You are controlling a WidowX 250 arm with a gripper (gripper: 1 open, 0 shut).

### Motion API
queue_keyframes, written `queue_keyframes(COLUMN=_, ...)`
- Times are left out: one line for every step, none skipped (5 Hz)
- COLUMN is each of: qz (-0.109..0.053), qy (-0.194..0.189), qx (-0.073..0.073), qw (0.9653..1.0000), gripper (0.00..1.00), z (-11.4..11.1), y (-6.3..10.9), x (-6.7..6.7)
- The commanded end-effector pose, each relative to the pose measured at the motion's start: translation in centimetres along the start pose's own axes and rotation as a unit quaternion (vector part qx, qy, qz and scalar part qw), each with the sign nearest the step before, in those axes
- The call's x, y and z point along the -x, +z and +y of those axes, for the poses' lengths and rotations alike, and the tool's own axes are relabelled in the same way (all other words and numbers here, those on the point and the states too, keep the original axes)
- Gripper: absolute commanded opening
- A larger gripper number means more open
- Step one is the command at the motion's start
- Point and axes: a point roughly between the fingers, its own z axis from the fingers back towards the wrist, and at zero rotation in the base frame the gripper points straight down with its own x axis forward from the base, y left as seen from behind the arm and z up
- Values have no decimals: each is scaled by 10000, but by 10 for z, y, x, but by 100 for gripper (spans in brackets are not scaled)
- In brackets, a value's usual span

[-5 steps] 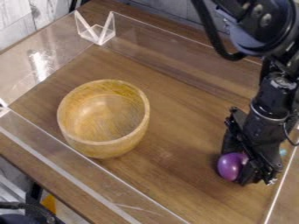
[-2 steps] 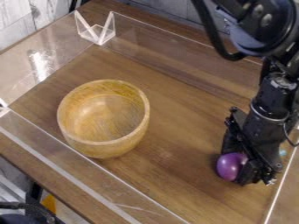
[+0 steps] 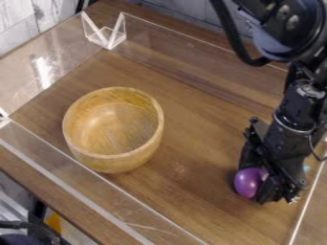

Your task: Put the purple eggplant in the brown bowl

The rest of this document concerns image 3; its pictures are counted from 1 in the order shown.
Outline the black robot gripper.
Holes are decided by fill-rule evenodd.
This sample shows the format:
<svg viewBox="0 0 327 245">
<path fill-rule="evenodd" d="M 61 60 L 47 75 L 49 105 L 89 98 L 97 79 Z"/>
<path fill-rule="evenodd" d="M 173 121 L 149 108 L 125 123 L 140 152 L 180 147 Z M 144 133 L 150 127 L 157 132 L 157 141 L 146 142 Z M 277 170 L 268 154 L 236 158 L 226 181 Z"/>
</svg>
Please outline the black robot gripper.
<svg viewBox="0 0 327 245">
<path fill-rule="evenodd" d="M 244 131 L 245 143 L 241 149 L 238 168 L 278 166 L 290 168 L 304 164 L 310 155 L 308 139 L 314 124 L 282 124 L 273 120 L 270 124 L 257 117 L 250 118 L 250 125 Z M 262 205 L 278 202 L 293 204 L 300 199 L 298 183 L 280 174 L 265 173 L 260 177 L 261 184 L 253 201 Z"/>
</svg>

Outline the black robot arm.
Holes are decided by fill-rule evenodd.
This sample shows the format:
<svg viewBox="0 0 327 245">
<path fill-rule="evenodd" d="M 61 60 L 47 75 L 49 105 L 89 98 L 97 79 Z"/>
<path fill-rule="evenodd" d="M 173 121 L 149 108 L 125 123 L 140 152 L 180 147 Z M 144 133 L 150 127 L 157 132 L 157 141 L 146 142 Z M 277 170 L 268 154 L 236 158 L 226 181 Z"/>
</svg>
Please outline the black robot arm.
<svg viewBox="0 0 327 245">
<path fill-rule="evenodd" d="M 261 53 L 257 58 L 249 56 L 224 0 L 209 0 L 240 60 L 253 67 L 272 61 L 288 65 L 272 121 L 250 118 L 245 129 L 238 169 L 266 171 L 253 191 L 256 203 L 292 203 L 308 188 L 304 160 L 327 134 L 327 0 L 230 1 L 250 22 Z"/>
</svg>

